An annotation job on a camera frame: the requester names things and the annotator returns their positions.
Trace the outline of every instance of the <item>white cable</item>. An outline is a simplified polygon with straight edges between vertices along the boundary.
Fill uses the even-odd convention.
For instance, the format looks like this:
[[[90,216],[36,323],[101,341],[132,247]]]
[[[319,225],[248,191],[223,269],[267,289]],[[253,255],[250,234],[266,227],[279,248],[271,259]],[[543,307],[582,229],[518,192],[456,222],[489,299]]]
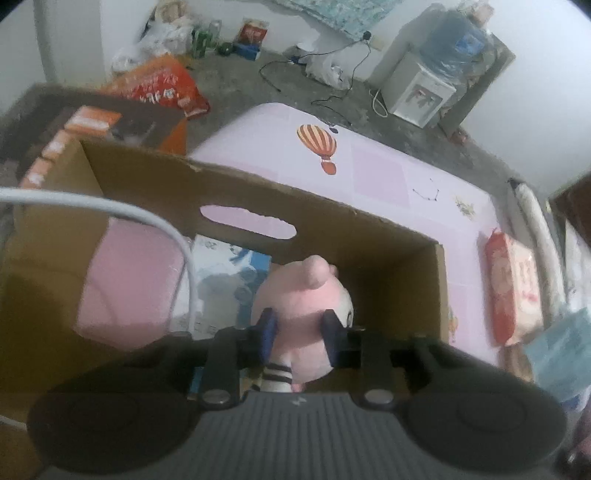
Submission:
[[[18,421],[18,420],[13,420],[13,419],[9,419],[8,417],[5,417],[4,415],[0,415],[0,423],[3,423],[4,425],[8,425],[9,427],[14,427],[18,430],[24,430],[25,432],[27,431],[27,424],[22,422],[22,421]]]
[[[388,115],[389,115],[388,109],[387,109],[387,108],[384,106],[384,104],[383,104],[382,102],[380,102],[380,101],[378,100],[378,95],[379,95],[379,93],[380,93],[380,92],[381,92],[381,89],[378,89],[378,91],[377,91],[377,92],[375,92],[375,95],[373,95],[374,99],[373,99],[373,101],[371,102],[371,106],[372,106],[372,108],[374,109],[374,112],[375,112],[375,114],[376,114],[377,116],[380,116],[380,117],[382,117],[382,118],[387,118],[387,117],[388,117]],[[375,109],[375,104],[376,104],[376,103],[377,103],[377,104],[378,104],[378,105],[379,105],[379,106],[380,106],[380,107],[381,107],[381,108],[384,110],[384,112],[386,112],[386,115],[382,115],[381,113],[379,113],[379,112],[378,112],[378,111]]]
[[[162,230],[172,238],[181,249],[187,264],[189,275],[189,332],[194,331],[197,318],[197,268],[193,261],[191,248],[185,237],[163,218],[147,210],[130,205],[77,193],[52,192],[50,190],[30,190],[0,188],[0,203],[16,203],[21,205],[57,205],[64,207],[86,208],[108,213],[109,215],[130,218],[146,225]]]

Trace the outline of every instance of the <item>green can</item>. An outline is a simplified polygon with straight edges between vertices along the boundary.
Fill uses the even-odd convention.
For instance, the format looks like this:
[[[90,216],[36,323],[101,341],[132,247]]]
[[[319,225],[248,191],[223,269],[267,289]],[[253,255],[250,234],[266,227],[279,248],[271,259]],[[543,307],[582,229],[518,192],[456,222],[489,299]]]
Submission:
[[[205,56],[205,49],[207,48],[207,42],[209,40],[209,34],[205,30],[201,30],[193,40],[193,58],[202,59]]]

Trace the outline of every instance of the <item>plush pig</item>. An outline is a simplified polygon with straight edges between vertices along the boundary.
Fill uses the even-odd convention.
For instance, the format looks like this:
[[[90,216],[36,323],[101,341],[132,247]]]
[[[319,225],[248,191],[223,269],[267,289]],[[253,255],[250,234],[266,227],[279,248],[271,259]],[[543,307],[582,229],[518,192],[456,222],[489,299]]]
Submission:
[[[337,278],[334,265],[312,255],[273,271],[258,289],[251,323],[270,307],[275,312],[278,332],[269,363],[262,376],[261,390],[301,391],[303,384],[328,374],[332,367],[320,333],[320,319],[332,309],[343,326],[353,323],[349,292]]]

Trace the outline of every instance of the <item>water bottle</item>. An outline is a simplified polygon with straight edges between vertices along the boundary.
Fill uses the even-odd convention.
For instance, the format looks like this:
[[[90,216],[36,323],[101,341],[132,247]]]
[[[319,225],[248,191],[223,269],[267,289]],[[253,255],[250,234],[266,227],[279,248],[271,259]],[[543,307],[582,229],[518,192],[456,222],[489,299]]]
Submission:
[[[221,20],[213,20],[209,24],[209,28],[207,29],[207,33],[209,34],[209,38],[207,39],[207,46],[209,48],[216,48],[217,42],[220,39],[220,30],[222,29],[222,21]]]
[[[489,39],[482,29],[461,12],[450,10],[419,53],[433,73],[458,83],[463,81],[473,58],[488,44]]]

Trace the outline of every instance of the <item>pink tablecloth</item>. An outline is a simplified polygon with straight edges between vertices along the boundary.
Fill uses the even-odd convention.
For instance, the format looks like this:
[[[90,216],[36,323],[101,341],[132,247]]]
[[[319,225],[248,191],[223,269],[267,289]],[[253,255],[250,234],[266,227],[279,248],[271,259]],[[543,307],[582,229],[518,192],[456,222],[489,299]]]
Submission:
[[[312,127],[300,129],[302,125]],[[439,241],[445,250],[449,305],[456,319],[451,324],[457,325],[450,332],[450,343],[498,364],[483,246],[499,228],[499,219],[487,193],[280,103],[252,108],[189,156],[348,203]],[[331,161],[336,174],[329,175],[334,168],[322,168],[322,161]]]

